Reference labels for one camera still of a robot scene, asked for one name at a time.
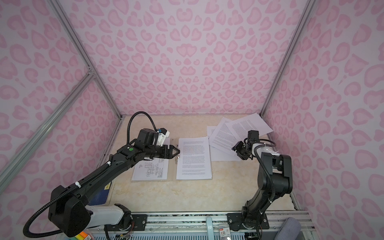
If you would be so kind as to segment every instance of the label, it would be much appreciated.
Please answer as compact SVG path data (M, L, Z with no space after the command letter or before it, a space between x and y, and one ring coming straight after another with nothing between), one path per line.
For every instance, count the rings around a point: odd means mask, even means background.
M104 190L108 190L111 187L111 183L108 183L105 187Z
M220 240L231 240L231 231L229 227L220 228Z

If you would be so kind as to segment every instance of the printed document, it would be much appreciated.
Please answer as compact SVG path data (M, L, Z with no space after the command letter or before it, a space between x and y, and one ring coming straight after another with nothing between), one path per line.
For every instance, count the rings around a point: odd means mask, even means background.
M210 137L214 132L216 126L207 126L207 136ZM211 156L211 162L214 161L241 161L241 159L235 155L229 155L215 147L209 146L209 154Z
M170 138L167 137L164 144L170 144ZM142 160L138 162L133 170L132 180L166 180L168 176L169 159L157 158L153 160Z
M215 147L229 155L235 156L235 151L232 148L238 142L233 136L232 132L227 127L227 124L232 120L228 118L222 118L217 125L212 135L209 137L209 145Z
M258 113L248 115L227 123L227 127L236 138L236 142L244 141L248 137L249 130L259 131L259 136L273 132L268 124L260 117Z
M179 138L176 179L212 179L208 137Z

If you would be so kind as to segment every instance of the pink leopard print wall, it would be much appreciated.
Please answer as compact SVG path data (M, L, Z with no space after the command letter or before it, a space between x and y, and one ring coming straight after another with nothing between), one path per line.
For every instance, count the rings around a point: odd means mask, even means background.
M269 108L321 239L384 238L384 1L322 0Z
M0 2L0 173L85 75L44 0Z
M306 0L62 0L123 114L254 113Z
M91 82L0 195L1 239L23 239L25 222L49 202L54 188L66 187L96 169L116 122L100 89ZM31 226L36 233L56 229L48 211Z

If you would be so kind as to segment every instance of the table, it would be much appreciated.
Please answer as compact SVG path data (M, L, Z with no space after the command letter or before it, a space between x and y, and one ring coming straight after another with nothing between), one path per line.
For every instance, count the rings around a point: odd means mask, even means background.
M204 137L206 126L216 126L221 118L235 120L246 115L182 115L153 116L157 128L170 131L171 144L177 145L181 137ZM126 131L130 116L125 117L115 139L111 154L126 144ZM144 115L135 117L131 124L130 139L137 137L142 128L152 128ZM132 212L192 212L240 211L256 193L259 163L255 160L212 162L211 180L176 180L175 159L169 161L167 181L132 182L133 169L115 178L109 192L110 205L119 203ZM289 195L274 201L268 210L294 210Z

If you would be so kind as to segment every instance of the wire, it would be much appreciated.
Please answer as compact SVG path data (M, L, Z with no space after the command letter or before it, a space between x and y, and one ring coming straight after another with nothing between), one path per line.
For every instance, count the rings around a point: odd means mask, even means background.
M134 114L131 116L131 119L130 119L129 122L128 122L128 126L127 126L127 144L129 144L129 129L131 128L132 120L133 120L137 115L139 115L139 114L144 114L144 115L146 115L146 116L149 118L149 120L151 121L154 130L157 131L156 126L155 126L155 124L153 123L153 120L152 120L151 116L150 116L148 113L143 112L143 111L136 112L136 113L134 113Z
M270 142L270 143L272 143L272 144L267 144L268 147L276 147L276 143L275 143L274 141L269 140L269 139L259 139L259 141Z
M111 239L109 238L107 225L104 225L104 232L105 232L105 237L107 238L107 240L111 240Z
M111 161L113 158L113 155L109 155L109 161ZM95 179L96 177L98 177L100 174L102 174L110 165L108 163L106 163L100 170L98 170L96 173L94 173L93 175L91 175L89 178L87 179L84 179L82 181L79 182L80 186L83 186L83 185L86 185L88 184L90 181L92 181L93 179ZM58 200L64 198L65 196L68 196L69 194L73 193L74 191L78 190L79 187L78 186L74 186L74 187L71 187L71 188L67 188L67 190L65 190L63 193L61 193L59 196L57 196L55 199L53 199L52 201L50 201L49 203L45 204L42 208L40 208L37 212L35 212L32 217L30 217L28 219L28 221L25 223L24 227L23 227L23 234L24 236L26 237L29 237L29 238L41 238L41 237L48 237L48 236L52 236L52 235L55 235L55 234L59 234L59 233L62 233L61 230L56 230L56 231L51 231L51 232L45 232L45 233L33 233L33 232L30 232L29 231L29 227L31 226L31 224L33 223L33 221L41 214L43 213L47 208L49 208L52 204L54 204L55 202L57 202Z

